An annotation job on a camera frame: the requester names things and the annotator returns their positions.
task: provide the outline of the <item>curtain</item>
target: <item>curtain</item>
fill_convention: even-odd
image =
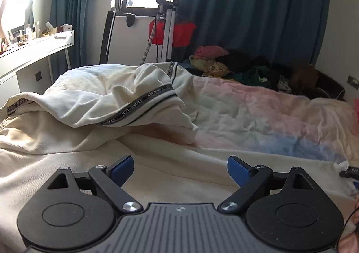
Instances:
[[[264,55],[271,63],[314,64],[329,0],[180,0],[179,14],[197,29],[184,58],[200,45]]]
[[[54,27],[63,24],[73,25],[75,30],[75,45],[69,48],[71,68],[86,65],[85,45],[85,13],[87,0],[53,0],[51,6],[50,23]],[[56,80],[67,71],[66,58],[63,51],[51,56],[53,77]]]

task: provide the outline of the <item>white desk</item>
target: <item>white desk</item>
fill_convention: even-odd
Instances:
[[[74,31],[61,32],[35,39],[0,55],[0,107],[9,97],[20,92],[44,93],[53,83],[48,56],[65,50],[70,69],[67,48],[74,44]],[[39,72],[40,80],[35,75]]]

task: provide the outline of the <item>white garment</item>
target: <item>white garment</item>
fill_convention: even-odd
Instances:
[[[109,166],[126,154],[134,157],[135,172],[123,188],[144,206],[148,202],[219,204],[238,189],[226,169],[228,157],[235,154],[250,165],[267,165],[276,172],[301,166],[343,213],[351,209],[354,201],[348,196],[352,190],[339,179],[336,164],[191,148],[130,133],[131,126],[157,123],[191,142],[196,133],[191,122],[196,116],[189,94],[192,79],[173,63],[139,68],[92,66],[68,71],[43,96],[23,93],[10,98],[0,110],[4,117],[14,112],[0,125],[0,241],[16,252],[24,250],[17,215],[58,167],[85,172],[95,165]],[[177,95],[170,89],[141,103],[125,119],[99,124],[122,114],[143,94],[167,84],[172,84]],[[21,98],[34,103],[14,106]]]

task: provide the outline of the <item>red object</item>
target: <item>red object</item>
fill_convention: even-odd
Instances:
[[[150,36],[155,20],[150,23]],[[173,44],[172,47],[188,46],[191,43],[192,33],[197,26],[192,22],[183,21],[175,24],[173,30]],[[157,23],[156,35],[153,38],[152,44],[163,44],[164,37],[164,22]]]

